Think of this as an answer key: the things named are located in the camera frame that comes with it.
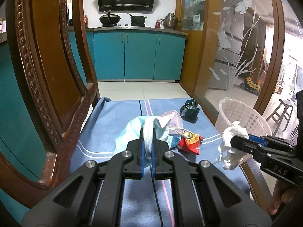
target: chair backrest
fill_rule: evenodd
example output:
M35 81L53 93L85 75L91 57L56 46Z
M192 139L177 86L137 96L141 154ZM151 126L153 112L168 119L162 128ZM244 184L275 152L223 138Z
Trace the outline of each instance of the chair backrest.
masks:
M100 99L85 29L83 0L73 0L77 47L86 77L79 75L68 38L67 0L7 0L7 38L14 72L30 117L46 150L38 182L0 153L0 188L32 207L69 175L72 152L90 104Z

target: countertop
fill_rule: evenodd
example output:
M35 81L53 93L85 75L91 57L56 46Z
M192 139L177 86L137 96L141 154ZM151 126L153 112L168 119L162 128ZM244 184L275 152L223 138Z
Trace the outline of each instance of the countertop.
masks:
M73 31L74 27L69 26L69 31ZM141 26L113 26L113 27L97 27L97 28L85 28L86 31L110 31L110 30L143 30L143 31L155 31L155 32L164 32L171 33L181 36L187 36L188 34L181 31L174 31L173 29L159 29L151 27L141 27Z

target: crumpled tissue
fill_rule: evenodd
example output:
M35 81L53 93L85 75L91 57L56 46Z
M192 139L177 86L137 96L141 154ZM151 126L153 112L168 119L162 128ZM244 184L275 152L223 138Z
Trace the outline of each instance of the crumpled tissue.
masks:
M230 141L236 135L249 139L246 128L242 128L240 126L240 121L234 121L233 123L231 123L230 127L225 129L222 134L223 142L218 147L220 157L219 159L216 158L215 163L223 162L223 169L225 170L235 169L243 160L243 157L247 155L247 153L231 147Z

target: black pot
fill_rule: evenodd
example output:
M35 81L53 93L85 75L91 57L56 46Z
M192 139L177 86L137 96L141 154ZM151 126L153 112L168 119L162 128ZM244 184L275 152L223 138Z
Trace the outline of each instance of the black pot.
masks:
M101 16L99 20L102 24L113 25L113 24L117 24L120 21L120 19L121 18L119 15L110 14L110 12L108 12L108 14Z
M132 24L144 24L146 16L131 16L131 23Z

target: red snack wrapper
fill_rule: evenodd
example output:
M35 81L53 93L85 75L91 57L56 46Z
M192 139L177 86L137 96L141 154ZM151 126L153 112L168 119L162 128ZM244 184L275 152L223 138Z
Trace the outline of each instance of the red snack wrapper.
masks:
M189 152L189 153L195 153L197 155L200 154L200 142L204 138L202 136L199 136L199 134L194 134L193 138L186 139L182 137L181 141L178 144L178 149Z

